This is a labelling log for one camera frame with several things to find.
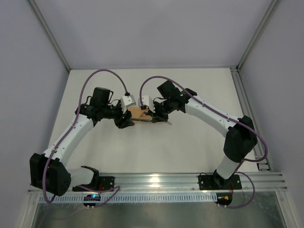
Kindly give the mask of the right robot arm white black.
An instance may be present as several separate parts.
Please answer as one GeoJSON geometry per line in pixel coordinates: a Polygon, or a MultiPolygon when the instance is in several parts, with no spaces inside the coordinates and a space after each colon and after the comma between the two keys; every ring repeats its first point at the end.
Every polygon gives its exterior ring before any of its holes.
{"type": "Polygon", "coordinates": [[[154,110],[150,112],[153,123],[167,122],[170,113],[181,111],[199,118],[225,137],[225,156],[213,172],[212,180],[213,186],[219,189],[228,186],[232,175],[257,144],[257,136],[249,130],[254,129],[251,118],[243,116],[237,119],[240,123],[235,123],[229,115],[204,104],[196,92],[188,88],[181,91],[169,80],[158,86],[157,90],[163,101],[153,102],[154,110]]]}

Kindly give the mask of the beige satin napkin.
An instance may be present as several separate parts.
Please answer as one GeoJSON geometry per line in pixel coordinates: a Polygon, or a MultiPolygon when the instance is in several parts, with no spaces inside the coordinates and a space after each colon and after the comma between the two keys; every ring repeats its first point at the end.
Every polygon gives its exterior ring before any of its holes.
{"type": "Polygon", "coordinates": [[[129,107],[128,110],[131,112],[131,118],[142,118],[152,120],[151,116],[145,114],[148,110],[141,110],[139,107],[135,106],[129,107]]]}

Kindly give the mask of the green handled knife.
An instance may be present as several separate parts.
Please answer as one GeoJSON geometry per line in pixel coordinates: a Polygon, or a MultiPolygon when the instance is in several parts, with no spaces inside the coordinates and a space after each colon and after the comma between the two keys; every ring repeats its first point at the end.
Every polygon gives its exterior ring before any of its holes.
{"type": "Polygon", "coordinates": [[[156,124],[162,124],[162,123],[163,123],[163,124],[167,124],[167,125],[170,125],[170,126],[172,125],[172,123],[169,122],[169,121],[164,122],[164,121],[153,121],[153,120],[152,120],[151,123],[152,123],[152,124],[155,124],[155,123],[156,123],[156,124]]]}

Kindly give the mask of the green handled fork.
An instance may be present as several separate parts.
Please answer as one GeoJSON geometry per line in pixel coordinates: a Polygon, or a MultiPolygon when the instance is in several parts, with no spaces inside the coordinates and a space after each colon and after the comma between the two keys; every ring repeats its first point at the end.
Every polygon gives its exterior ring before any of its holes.
{"type": "Polygon", "coordinates": [[[136,122],[143,122],[143,123],[151,123],[152,120],[148,120],[148,119],[141,119],[141,118],[131,118],[133,121],[136,122]]]}

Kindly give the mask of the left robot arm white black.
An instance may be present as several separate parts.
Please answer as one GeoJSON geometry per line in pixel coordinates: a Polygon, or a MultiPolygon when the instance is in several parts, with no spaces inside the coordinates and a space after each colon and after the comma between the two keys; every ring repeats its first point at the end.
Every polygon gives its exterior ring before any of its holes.
{"type": "Polygon", "coordinates": [[[82,139],[103,119],[110,119],[119,129],[134,126],[128,107],[135,105],[134,96],[126,93],[112,104],[113,91],[96,87],[92,96],[81,103],[71,123],[49,148],[35,153],[29,160],[31,185],[55,196],[74,191],[100,191],[102,178],[99,171],[88,166],[68,170],[67,163],[82,139]]]}

